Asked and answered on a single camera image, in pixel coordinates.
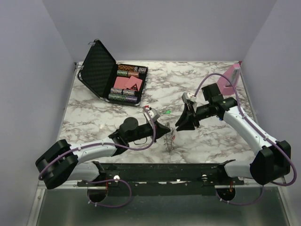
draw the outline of marble surface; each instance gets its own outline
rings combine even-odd
[[[122,62],[149,67],[149,81],[141,106],[150,105],[161,115],[159,122],[174,124],[183,111],[181,96],[183,92],[195,92],[202,79],[212,72],[224,73],[233,62]],[[216,82],[212,76],[204,85]],[[238,94],[242,106],[252,116],[241,78]],[[198,102],[205,104],[199,93]],[[139,124],[145,123],[140,107],[114,105],[98,99],[77,78],[71,91],[68,107],[61,129],[60,139],[69,143],[86,143],[102,139],[114,132],[126,117],[137,118]],[[250,160],[254,153],[237,132],[218,118],[212,117],[200,122],[195,131],[173,131],[144,151],[127,150],[121,155],[101,158],[99,162],[127,163],[200,163],[224,162],[230,159]]]

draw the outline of white wall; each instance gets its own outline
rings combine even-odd
[[[242,69],[260,125],[292,146],[299,178],[288,191],[301,222],[300,12],[300,0],[277,0]]]
[[[41,0],[2,0],[0,30],[0,225],[24,226],[74,65]]]
[[[276,0],[43,0],[70,54],[98,38],[116,60],[242,60]]]

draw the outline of purple cable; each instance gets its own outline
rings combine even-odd
[[[240,114],[241,114],[242,116],[244,116],[245,114],[243,113],[243,111],[242,111],[242,109],[241,109],[240,101],[239,101],[239,98],[238,98],[238,93],[237,93],[237,91],[236,91],[234,85],[233,85],[232,82],[230,81],[230,79],[228,79],[228,78],[227,78],[226,76],[224,76],[223,74],[220,74],[220,73],[211,73],[211,74],[207,75],[207,76],[201,81],[201,83],[200,83],[200,85],[198,86],[198,89],[197,89],[196,93],[194,94],[194,96],[195,96],[195,97],[197,96],[198,91],[200,90],[200,88],[201,88],[202,85],[204,84],[205,80],[208,79],[209,77],[213,76],[213,75],[219,75],[219,76],[223,77],[224,79],[226,79],[226,80],[230,83],[230,85],[232,86],[232,88],[233,88],[233,90],[234,90],[234,93],[235,93],[235,97],[236,97],[237,105],[238,105],[238,110],[239,110]],[[284,151],[283,151],[280,147],[278,147],[276,144],[274,144],[273,141],[271,141],[269,138],[266,138],[265,135],[264,135],[259,129],[257,129],[257,127],[256,127],[256,126],[255,126],[255,125],[254,125],[247,117],[245,117],[244,119],[247,121],[247,123],[248,123],[248,124],[249,124],[249,125],[250,125],[257,133],[259,133],[260,136],[262,136],[263,138],[265,138],[270,144],[272,144],[272,145],[273,145],[273,146],[274,146],[274,147],[275,147],[275,148],[276,148],[276,149],[277,149],[277,150],[285,157],[285,159],[290,163],[290,165],[291,165],[291,167],[292,167],[292,169],[293,169],[293,179],[292,179],[289,183],[286,183],[286,184],[281,184],[281,183],[277,183],[277,182],[272,182],[272,183],[275,184],[275,185],[278,185],[278,186],[289,186],[289,185],[292,185],[293,183],[295,183],[295,181],[297,180],[297,169],[296,169],[295,165],[293,164],[292,160],[284,153]],[[262,190],[262,192],[261,192],[260,197],[259,197],[258,199],[256,199],[254,202],[246,203],[246,204],[240,204],[240,205],[249,205],[249,204],[253,204],[253,203],[255,203],[255,202],[257,202],[257,201],[260,200],[262,194],[263,194],[263,190]]]
[[[95,144],[89,144],[89,145],[85,145],[85,146],[82,146],[80,147],[81,149],[85,149],[85,148],[88,148],[88,147],[93,147],[93,146],[99,146],[99,145],[111,145],[111,146],[117,146],[117,147],[122,147],[122,148],[126,148],[126,149],[129,149],[129,150],[134,150],[134,151],[143,151],[145,149],[148,149],[150,146],[152,146],[152,144],[155,142],[155,138],[156,138],[156,127],[155,127],[155,123],[154,121],[152,120],[152,117],[150,116],[150,114],[148,113],[147,110],[145,110],[145,108],[143,108],[143,110],[146,112],[147,116],[149,117],[150,119],[150,123],[151,123],[151,127],[152,127],[152,130],[153,130],[153,136],[152,136],[152,140],[150,142],[150,144],[148,144],[147,146],[145,147],[141,147],[141,148],[135,148],[135,147],[128,147],[128,146],[124,146],[124,145],[120,145],[120,144],[115,144],[115,143],[95,143]],[[55,159],[53,159],[42,171],[41,173],[39,174],[39,180],[43,180],[42,179],[42,175],[46,172],[46,170],[48,170],[49,167],[51,167],[56,161],[60,160],[61,158],[63,158],[64,156],[72,153],[72,152],[75,152],[75,151],[78,151],[79,148],[74,148],[74,149],[71,149],[59,156],[57,156]]]
[[[128,182],[124,181],[124,180],[120,180],[120,179],[109,179],[109,180],[101,180],[101,181],[87,181],[87,183],[90,183],[90,184],[98,184],[98,183],[105,183],[105,182],[111,182],[111,181],[119,181],[119,182],[122,182],[124,183],[127,187],[128,187],[128,190],[129,190],[129,197],[127,199],[126,202],[124,202],[123,204],[120,204],[120,205],[116,205],[116,206],[111,206],[111,205],[106,205],[106,204],[101,204],[99,202],[92,202],[91,199],[90,199],[90,195],[89,193],[87,194],[88,196],[88,199],[89,199],[89,202],[88,203],[92,203],[94,205],[97,205],[97,206],[103,206],[103,207],[107,207],[107,208],[120,208],[120,207],[123,207],[125,205],[128,205],[131,200],[132,200],[132,189],[131,189],[131,186],[128,184]]]
[[[255,199],[254,201],[248,202],[248,203],[237,203],[237,202],[230,202],[230,201],[226,201],[226,200],[222,199],[222,198],[218,195],[217,191],[215,191],[216,196],[218,197],[218,199],[219,199],[221,202],[224,202],[224,203],[227,203],[227,204],[230,204],[230,205],[234,205],[234,206],[248,206],[248,205],[255,204],[255,203],[257,203],[260,199],[262,199],[263,193],[264,193],[264,186],[262,186],[262,190],[261,190],[261,192],[260,192],[259,197],[258,197],[257,199]]]

